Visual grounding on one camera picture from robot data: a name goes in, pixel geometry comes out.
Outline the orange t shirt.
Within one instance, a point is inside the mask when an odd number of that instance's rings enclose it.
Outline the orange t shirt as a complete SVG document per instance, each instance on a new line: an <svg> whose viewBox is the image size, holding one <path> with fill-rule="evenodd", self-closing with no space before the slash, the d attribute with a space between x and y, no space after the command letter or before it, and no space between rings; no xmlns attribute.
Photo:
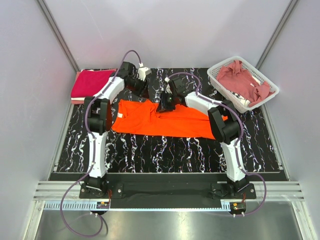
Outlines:
<svg viewBox="0 0 320 240"><path fill-rule="evenodd" d="M117 133L214 139L209 117L178 104L174 111L156 112L157 103L121 100L112 130Z"/></svg>

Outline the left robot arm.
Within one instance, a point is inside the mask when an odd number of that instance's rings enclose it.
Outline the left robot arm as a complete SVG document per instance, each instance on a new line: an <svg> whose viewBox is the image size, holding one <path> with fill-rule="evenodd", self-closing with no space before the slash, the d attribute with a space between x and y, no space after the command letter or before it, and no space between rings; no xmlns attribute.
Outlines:
<svg viewBox="0 0 320 240"><path fill-rule="evenodd" d="M108 131L112 128L111 106L118 94L125 88L140 98L148 98L147 75L151 69L139 64L136 68L130 62L123 62L113 72L102 89L92 97L84 99L84 126L89 142L89 166L82 179L81 198L103 198L108 189L105 147Z"/></svg>

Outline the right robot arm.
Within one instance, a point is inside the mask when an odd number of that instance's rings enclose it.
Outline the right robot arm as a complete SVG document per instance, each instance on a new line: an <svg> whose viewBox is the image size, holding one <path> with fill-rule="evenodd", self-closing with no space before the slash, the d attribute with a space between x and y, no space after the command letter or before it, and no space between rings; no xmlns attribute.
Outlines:
<svg viewBox="0 0 320 240"><path fill-rule="evenodd" d="M160 95L157 111L160 113L171 112L176 109L178 104L207 115L211 133L222 147L226 162L227 183L223 184L220 189L213 189L212 196L220 199L224 197L239 198L244 194L249 181L246 177L240 150L243 129L233 103L229 100L215 101L194 91L188 94L173 94L163 91Z"/></svg>

